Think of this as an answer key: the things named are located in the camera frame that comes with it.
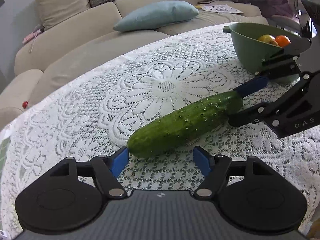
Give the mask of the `grey office chair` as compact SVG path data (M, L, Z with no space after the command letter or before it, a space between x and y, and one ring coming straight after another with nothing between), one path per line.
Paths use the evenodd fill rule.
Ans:
M292 18L281 15L272 16L268 22L270 25L284 29L301 37L312 37L312 24L310 16L306 12L301 0L287 0L294 16Z

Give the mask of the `beige back cushion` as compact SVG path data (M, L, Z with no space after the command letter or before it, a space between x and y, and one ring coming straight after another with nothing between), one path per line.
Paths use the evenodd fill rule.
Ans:
M90 8L89 0L35 0L45 30Z

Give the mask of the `white lace tablecloth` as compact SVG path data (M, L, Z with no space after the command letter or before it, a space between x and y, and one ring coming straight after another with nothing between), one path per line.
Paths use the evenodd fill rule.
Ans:
M21 232L18 194L65 157L88 161L125 146L143 125L251 79L223 25L192 30L121 55L56 90L16 118L1 177L1 229ZM308 209L319 205L319 127L278 139L263 123L223 126L197 142L235 160L256 155L297 187Z

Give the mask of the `light blue pillow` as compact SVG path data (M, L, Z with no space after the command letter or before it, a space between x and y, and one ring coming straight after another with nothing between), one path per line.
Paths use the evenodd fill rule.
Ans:
M161 1L136 9L114 26L115 31L154 30L173 23L189 21L199 14L185 1Z

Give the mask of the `green grid table mat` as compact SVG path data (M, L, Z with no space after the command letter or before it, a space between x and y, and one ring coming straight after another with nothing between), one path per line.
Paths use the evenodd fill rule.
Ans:
M10 137L7 137L1 141L0 144L0 172L2 172L6 159L7 159L7 150L10 145Z

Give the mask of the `small red ball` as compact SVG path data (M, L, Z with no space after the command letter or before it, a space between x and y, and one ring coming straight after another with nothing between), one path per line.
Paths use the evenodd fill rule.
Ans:
M27 102L27 101L24 101L24 102L22 103L22 108L23 108L23 109L26 109L27 106L28 106L28 102Z

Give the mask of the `beige sofa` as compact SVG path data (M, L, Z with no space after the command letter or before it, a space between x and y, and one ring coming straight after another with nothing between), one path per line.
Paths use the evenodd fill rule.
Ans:
M197 5L204 0L116 0L75 15L24 45L15 56L15 78L1 93L1 126L21 115L24 103L31 107L89 70L144 45L211 25L267 23L258 7L230 2L240 14L200 11L192 20L156 30L114 30L130 12L160 1Z

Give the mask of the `orange tangerine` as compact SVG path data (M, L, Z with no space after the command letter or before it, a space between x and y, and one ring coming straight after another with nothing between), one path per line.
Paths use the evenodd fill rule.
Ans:
M285 46L291 43L290 39L285 35L276 36L274 40L276 41L278 46L282 48L284 48Z

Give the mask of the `yellow-green pear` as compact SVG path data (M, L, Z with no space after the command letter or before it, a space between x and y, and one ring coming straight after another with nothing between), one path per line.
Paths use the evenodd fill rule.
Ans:
M276 41L276 38L272 35L262 35L258 38L258 41L264 42L266 44L271 44L273 46L279 46L278 42Z

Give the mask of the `green cucumber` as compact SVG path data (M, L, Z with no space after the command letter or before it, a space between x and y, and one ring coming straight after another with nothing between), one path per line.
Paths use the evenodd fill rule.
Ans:
M150 158L174 150L225 124L243 105L236 91L193 102L137 129L127 142L129 153Z

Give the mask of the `printed paper sheet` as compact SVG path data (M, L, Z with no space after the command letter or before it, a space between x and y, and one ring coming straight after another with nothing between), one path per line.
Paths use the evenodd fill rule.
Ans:
M241 10L230 7L227 4L217 4L217 5L202 5L201 9L203 11L214 12L219 14L243 14Z

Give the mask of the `pink telephone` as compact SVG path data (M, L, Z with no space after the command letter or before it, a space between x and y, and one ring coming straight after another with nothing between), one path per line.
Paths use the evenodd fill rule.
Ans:
M29 46L29 53L32 53L33 51L33 47L34 44L36 42L37 37L42 34L44 32L44 26L41 24L38 24L35 28L34 31L32 33L30 33L29 35L27 35L23 41L22 44L26 45L27 43L31 43L31 45Z

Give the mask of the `green plastic colander bowl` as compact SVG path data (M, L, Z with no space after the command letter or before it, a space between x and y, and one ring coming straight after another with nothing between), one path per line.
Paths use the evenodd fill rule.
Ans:
M280 56L283 48L261 42L258 40L263 35L273 37L286 36L291 44L290 48L297 48L298 54L306 51L311 46L309 38L300 37L291 32L269 25L258 23L232 23L223 27L224 33L230 33L236 55L243 67L252 74L270 68L263 63L269 60L272 55Z

